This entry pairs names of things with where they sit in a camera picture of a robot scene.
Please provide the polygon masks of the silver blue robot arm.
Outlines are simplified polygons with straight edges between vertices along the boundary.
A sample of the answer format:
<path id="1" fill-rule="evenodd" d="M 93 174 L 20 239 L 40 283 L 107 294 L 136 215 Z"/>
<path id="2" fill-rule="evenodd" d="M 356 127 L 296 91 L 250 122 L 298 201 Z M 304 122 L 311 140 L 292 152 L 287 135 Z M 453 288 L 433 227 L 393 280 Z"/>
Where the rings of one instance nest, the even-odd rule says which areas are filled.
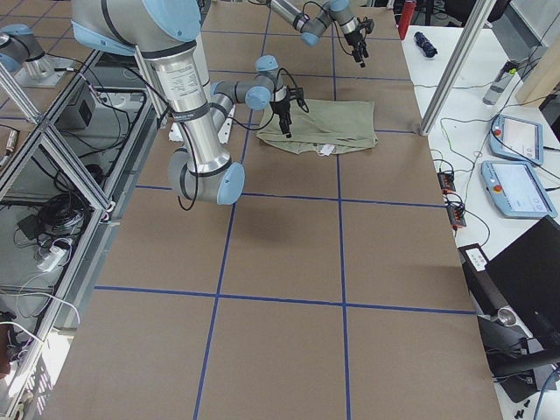
<path id="1" fill-rule="evenodd" d="M 207 96 L 196 66 L 201 30 L 195 1 L 74 1 L 73 34 L 105 53 L 139 54 L 153 69 L 154 84 L 171 111 L 184 143 L 168 167 L 175 193 L 192 202 L 232 205 L 242 195 L 245 172 L 221 144 L 219 131 L 230 109 L 244 103 L 270 108 L 283 134 L 290 134 L 291 101 L 306 106 L 300 87 L 287 87 L 276 59 L 262 56 L 249 82 L 219 82 Z"/>
<path id="2" fill-rule="evenodd" d="M 308 45 L 315 46 L 322 35 L 332 26 L 340 30 L 351 51 L 343 48 L 343 52 L 353 57 L 361 67 L 366 66 L 369 57 L 367 35 L 371 34 L 375 23 L 370 17 L 359 18 L 351 10 L 349 1 L 306 1 L 299 9 L 290 1 L 257 1 L 257 4 L 268 7 L 300 34 L 300 38 Z"/>

